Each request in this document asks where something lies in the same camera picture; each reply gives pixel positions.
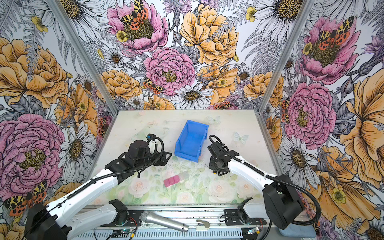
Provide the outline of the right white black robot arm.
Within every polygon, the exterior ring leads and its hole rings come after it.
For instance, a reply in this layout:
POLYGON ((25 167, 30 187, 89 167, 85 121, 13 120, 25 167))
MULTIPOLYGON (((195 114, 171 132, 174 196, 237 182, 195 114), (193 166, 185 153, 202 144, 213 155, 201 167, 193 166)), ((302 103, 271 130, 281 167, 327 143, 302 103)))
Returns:
POLYGON ((248 198, 238 205, 238 215, 243 223, 251 219, 267 219, 276 227, 304 225, 296 221, 304 205, 292 182, 285 175, 270 175, 246 161, 235 151, 228 151, 220 142, 208 146, 211 153, 209 168, 219 176, 231 173, 262 192, 263 201, 248 198))

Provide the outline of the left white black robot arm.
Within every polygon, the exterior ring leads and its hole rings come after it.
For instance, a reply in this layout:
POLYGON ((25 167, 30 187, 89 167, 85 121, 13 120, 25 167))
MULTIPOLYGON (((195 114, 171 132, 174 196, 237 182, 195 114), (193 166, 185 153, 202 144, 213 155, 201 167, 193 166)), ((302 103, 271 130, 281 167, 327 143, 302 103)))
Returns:
POLYGON ((135 173, 151 166, 165 166, 171 156, 172 153, 165 151, 162 139, 154 134, 149 134, 145 141, 134 141, 128 151, 71 193, 46 206, 33 206, 28 212, 24 239, 71 240, 99 225, 124 225, 128 220, 127 208, 118 200, 87 214, 79 214, 79 211, 135 173))

